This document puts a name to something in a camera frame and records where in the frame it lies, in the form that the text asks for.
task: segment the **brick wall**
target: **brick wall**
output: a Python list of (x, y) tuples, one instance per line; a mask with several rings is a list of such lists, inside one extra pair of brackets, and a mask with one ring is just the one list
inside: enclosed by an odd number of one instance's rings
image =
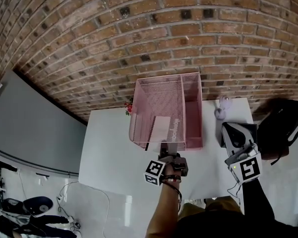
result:
[(199, 71), (203, 98), (298, 99), (298, 0), (0, 0), (0, 75), (71, 112), (123, 106), (141, 77)]

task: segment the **white table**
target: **white table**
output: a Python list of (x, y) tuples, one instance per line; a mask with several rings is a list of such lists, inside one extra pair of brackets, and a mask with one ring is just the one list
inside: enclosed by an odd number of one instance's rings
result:
[[(218, 101), (202, 103), (201, 151), (179, 152), (188, 164), (188, 175), (182, 178), (183, 199), (228, 195), (236, 184), (227, 169), (225, 148), (220, 147), (222, 121), (214, 116)], [(233, 99), (225, 121), (253, 123), (247, 98)], [(161, 187), (144, 181), (143, 173), (158, 154), (144, 151), (129, 140), (130, 117), (124, 108), (91, 112), (80, 162), (79, 182), (118, 194), (157, 199)]]

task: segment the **wrist bracelet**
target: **wrist bracelet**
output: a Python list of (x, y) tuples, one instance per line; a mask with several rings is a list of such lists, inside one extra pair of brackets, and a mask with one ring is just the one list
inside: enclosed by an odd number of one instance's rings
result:
[(181, 178), (180, 176), (177, 175), (169, 175), (169, 176), (164, 176), (162, 177), (162, 181), (172, 181), (172, 182), (178, 182), (181, 183)]

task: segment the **gray wall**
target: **gray wall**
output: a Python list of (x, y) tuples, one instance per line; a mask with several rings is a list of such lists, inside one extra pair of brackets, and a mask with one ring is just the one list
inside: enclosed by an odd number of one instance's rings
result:
[(14, 72), (7, 72), (1, 82), (0, 150), (31, 164), (79, 173), (86, 126)]

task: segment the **black backpack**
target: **black backpack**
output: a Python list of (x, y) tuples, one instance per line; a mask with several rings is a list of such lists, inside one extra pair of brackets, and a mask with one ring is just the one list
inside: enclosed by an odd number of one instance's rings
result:
[(258, 147), (263, 160), (277, 159), (289, 154), (291, 146), (298, 138), (298, 131), (294, 138), (289, 137), (298, 127), (298, 101), (287, 99), (273, 100), (273, 110), (259, 125)]

